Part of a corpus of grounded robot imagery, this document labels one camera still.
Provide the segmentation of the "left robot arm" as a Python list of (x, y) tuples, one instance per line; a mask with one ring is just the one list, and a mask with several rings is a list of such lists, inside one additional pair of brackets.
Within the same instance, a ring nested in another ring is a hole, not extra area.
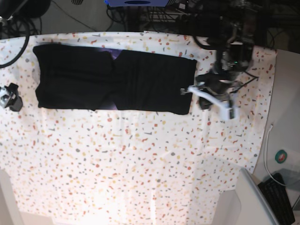
[(194, 42), (215, 53), (211, 69), (195, 78), (198, 91), (226, 103), (233, 109), (233, 96), (244, 87), (240, 73), (252, 66), (257, 14), (252, 0), (199, 0), (190, 18)]

